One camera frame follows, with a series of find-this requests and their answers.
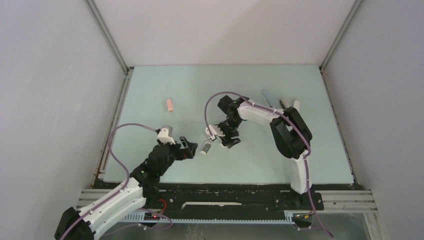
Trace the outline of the staple box tray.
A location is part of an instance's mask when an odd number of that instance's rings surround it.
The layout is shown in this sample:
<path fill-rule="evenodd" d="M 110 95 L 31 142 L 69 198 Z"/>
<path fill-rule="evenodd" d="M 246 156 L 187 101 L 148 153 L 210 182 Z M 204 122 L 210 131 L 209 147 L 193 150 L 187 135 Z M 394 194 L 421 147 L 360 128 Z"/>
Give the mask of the staple box tray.
<path fill-rule="evenodd" d="M 202 147 L 200 148 L 200 153 L 206 156 L 208 152 L 210 151 L 212 145 L 213 145 L 212 142 L 205 141 Z"/>

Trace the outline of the blue stapler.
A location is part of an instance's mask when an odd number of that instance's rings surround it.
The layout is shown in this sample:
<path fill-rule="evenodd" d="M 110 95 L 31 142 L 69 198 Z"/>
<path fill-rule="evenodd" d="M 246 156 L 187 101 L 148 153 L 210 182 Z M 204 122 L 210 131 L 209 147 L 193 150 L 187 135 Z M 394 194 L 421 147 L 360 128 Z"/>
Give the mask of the blue stapler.
<path fill-rule="evenodd" d="M 273 96 L 271 95 L 271 93 L 267 90 L 262 90 L 261 91 L 262 97 L 266 102 L 266 105 L 270 108 L 274 108 L 275 107 L 275 100 L 273 98 Z"/>

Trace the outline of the beige stapler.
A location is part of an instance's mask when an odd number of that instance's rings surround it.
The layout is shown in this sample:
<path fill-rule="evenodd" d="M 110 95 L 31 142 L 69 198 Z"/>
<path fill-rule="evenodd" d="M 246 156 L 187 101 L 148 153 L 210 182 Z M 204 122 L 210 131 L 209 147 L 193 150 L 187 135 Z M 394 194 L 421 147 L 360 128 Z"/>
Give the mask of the beige stapler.
<path fill-rule="evenodd" d="M 289 103 L 289 102 L 287 102 L 287 101 L 286 101 L 286 100 L 284 100 L 284 99 L 280 99 L 278 102 L 279 102 L 279 105 L 281 106 L 281 108 L 282 108 L 283 110 L 288 109 L 288 108 L 290 107 L 290 103 Z"/>

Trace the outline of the white stapler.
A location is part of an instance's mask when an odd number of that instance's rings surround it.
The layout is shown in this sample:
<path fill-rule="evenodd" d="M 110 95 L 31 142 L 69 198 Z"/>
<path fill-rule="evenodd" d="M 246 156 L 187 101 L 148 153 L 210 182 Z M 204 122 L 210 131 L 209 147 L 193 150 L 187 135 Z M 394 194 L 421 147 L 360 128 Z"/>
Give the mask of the white stapler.
<path fill-rule="evenodd" d="M 293 107 L 299 111 L 300 110 L 300 101 L 299 100 L 294 100 L 293 101 Z"/>

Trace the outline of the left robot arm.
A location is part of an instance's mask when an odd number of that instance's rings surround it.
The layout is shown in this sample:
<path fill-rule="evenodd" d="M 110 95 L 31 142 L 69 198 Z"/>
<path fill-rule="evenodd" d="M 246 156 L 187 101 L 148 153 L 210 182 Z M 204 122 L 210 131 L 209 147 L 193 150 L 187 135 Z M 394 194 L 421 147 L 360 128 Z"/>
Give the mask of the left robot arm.
<path fill-rule="evenodd" d="M 193 159 L 198 144 L 181 136 L 179 143 L 158 142 L 129 177 L 95 202 L 64 211 L 53 235 L 56 240 L 98 240 L 133 211 L 153 208 L 157 184 L 175 161 Z"/>

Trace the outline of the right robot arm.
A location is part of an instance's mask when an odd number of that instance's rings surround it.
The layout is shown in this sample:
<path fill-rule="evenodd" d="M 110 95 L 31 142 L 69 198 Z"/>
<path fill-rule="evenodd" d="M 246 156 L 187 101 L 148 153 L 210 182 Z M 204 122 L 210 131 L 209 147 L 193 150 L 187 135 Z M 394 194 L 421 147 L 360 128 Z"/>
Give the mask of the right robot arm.
<path fill-rule="evenodd" d="M 220 139 L 224 148 L 232 148 L 241 142 L 238 128 L 244 121 L 252 121 L 269 127 L 278 151 L 291 160 L 292 178 L 290 187 L 291 204 L 297 209 L 304 209 L 311 202 L 307 192 L 312 183 L 307 173 L 304 157 L 310 149 L 313 138 L 311 131 L 295 107 L 275 109 L 239 97 L 232 99 L 222 97 L 218 108 L 226 115 L 218 124 L 210 124 L 205 129 L 208 139 Z"/>

